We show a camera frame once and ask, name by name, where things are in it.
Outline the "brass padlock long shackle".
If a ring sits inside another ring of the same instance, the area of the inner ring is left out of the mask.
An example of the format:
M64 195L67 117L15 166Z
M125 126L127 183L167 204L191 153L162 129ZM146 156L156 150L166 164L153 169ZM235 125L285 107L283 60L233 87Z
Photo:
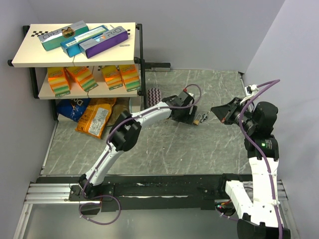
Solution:
M194 125L199 125L200 124L200 120L201 120L201 114L198 114L193 121Z

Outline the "small key bunch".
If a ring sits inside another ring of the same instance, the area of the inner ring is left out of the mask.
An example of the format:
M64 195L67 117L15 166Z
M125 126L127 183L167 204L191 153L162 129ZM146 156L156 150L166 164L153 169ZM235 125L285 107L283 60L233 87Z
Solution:
M206 121L208 119L209 116L209 112L204 113L200 119L200 122L203 123L204 121Z

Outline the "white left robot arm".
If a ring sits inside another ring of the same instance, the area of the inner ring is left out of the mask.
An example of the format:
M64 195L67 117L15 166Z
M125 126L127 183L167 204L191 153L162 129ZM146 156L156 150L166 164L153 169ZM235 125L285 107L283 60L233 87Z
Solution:
M81 195L87 200L98 196L107 172L124 152L136 145L142 128L165 119L187 121L190 111L197 109L195 104L198 101L184 89L179 95L164 98L143 111L133 114L122 112L109 132L105 149L94 165L79 178Z

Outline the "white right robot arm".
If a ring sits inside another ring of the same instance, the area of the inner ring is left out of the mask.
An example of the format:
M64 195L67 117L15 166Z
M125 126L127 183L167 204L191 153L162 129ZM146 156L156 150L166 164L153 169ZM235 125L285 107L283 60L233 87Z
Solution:
M279 210L277 170L279 146L272 135L278 108L269 102L259 102L251 112L235 97L211 111L225 125L242 125L244 145L252 172L252 193L246 192L243 179L236 174L223 174L218 194L230 198L238 215L237 235L240 239L289 239L290 229L283 225Z

